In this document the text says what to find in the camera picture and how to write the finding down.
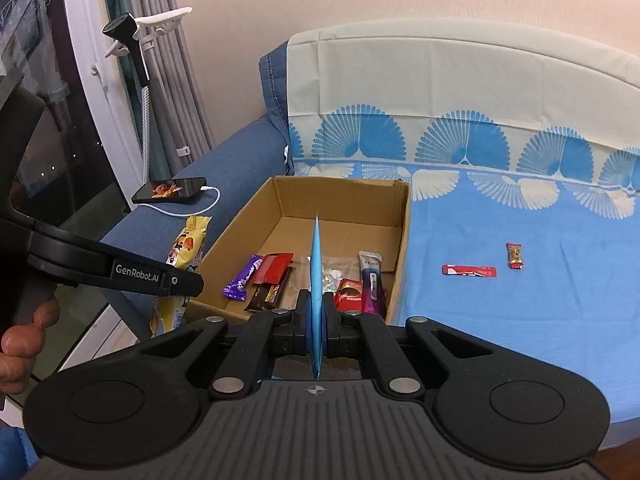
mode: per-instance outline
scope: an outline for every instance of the teal curtain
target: teal curtain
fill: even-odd
[[[110,19],[119,16],[123,12],[131,12],[130,0],[106,0]],[[136,77],[133,63],[129,56],[119,57],[120,67],[124,76],[124,82],[129,94],[131,113],[133,114],[138,139],[142,145],[142,107],[140,106],[141,89]],[[171,178],[172,172],[167,162],[166,150],[175,150],[175,146],[164,146],[158,133],[156,117],[153,113],[153,102],[150,113],[150,146],[149,146],[149,179],[164,180]]]

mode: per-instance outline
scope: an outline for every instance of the cardboard box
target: cardboard box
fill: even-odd
[[[386,319],[391,320],[400,293],[394,284],[401,283],[410,202],[408,186],[400,180],[270,178],[203,257],[199,272],[204,278],[204,290],[191,300],[187,320],[223,316],[229,323],[245,322],[251,312],[244,308],[255,286],[248,286],[244,303],[223,296],[223,287],[252,254],[286,252],[308,256],[316,214],[320,219],[323,257],[357,257],[359,251],[382,256],[383,285],[392,291],[386,314]]]

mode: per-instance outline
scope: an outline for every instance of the ribbed gray surface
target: ribbed gray surface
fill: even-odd
[[[311,386],[324,392],[312,394]],[[265,381],[243,400],[212,406],[185,442],[112,471],[44,459],[27,480],[602,480],[581,464],[518,473],[473,460],[444,440],[413,402],[385,399],[367,380]]]

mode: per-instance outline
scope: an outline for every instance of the yellow snack bag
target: yellow snack bag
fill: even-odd
[[[207,225],[211,217],[190,216],[180,234],[175,239],[166,262],[177,269],[195,271],[200,264]],[[182,323],[184,311],[189,303],[185,296],[166,296],[154,298],[154,311],[149,325],[152,337],[178,328]]]

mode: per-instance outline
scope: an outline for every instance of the human hand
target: human hand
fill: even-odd
[[[59,316],[58,300],[51,298],[33,313],[33,323],[12,326],[4,333],[0,344],[0,392],[15,395],[27,388],[36,355],[44,347],[44,329],[54,325]]]

